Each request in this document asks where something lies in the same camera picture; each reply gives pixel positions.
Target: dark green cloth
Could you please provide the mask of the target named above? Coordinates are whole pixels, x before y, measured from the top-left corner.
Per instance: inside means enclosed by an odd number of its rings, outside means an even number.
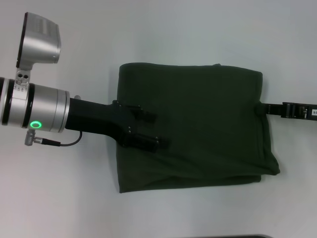
[[[120,67],[118,100],[158,115],[139,132],[170,140],[156,153],[117,145],[120,192],[234,185],[279,173],[260,108],[262,73],[231,66]]]

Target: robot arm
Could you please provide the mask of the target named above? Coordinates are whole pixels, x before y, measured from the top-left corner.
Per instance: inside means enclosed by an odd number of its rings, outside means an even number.
[[[63,146],[34,137],[34,130],[62,132],[66,128],[108,135],[121,146],[156,151],[159,138],[137,132],[137,120],[154,123],[156,115],[144,112],[140,106],[130,107],[119,101],[111,105],[86,102],[70,98],[67,91],[30,83],[33,64],[57,63],[60,47],[58,25],[41,16],[25,14],[16,77],[0,78],[2,125],[30,129],[27,145],[36,142]]]

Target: folded cloth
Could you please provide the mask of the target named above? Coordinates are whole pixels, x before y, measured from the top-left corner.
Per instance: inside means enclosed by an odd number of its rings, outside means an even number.
[[[261,107],[262,73],[231,66],[120,67],[117,99],[157,114],[138,132],[170,144],[156,153],[117,145],[120,192],[235,185],[279,173]]]

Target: cable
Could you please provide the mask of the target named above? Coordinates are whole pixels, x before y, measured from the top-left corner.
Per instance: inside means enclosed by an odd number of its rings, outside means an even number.
[[[48,140],[48,139],[39,138],[39,137],[35,137],[35,138],[34,138],[34,142],[35,142],[35,143],[42,144],[42,145],[63,146],[63,147],[65,147],[65,146],[72,146],[72,145],[77,144],[77,143],[80,141],[80,139],[81,139],[82,136],[83,136],[83,132],[80,131],[79,138],[78,138],[75,142],[70,143],[70,144],[61,144],[61,143],[58,142],[58,141]]]
[[[60,146],[72,146],[72,145],[75,145],[81,140],[82,136],[83,136],[83,132],[80,131],[79,132],[79,137],[78,137],[78,139],[76,141],[74,141],[73,143],[70,143],[70,144],[61,144]]]

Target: metal cylinder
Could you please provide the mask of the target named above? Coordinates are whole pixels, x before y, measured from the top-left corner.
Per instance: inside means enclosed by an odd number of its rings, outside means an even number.
[[[69,111],[69,92],[29,84],[20,87],[13,79],[0,78],[2,125],[62,132]]]
[[[67,91],[35,85],[28,128],[61,132],[66,124],[68,110]]]

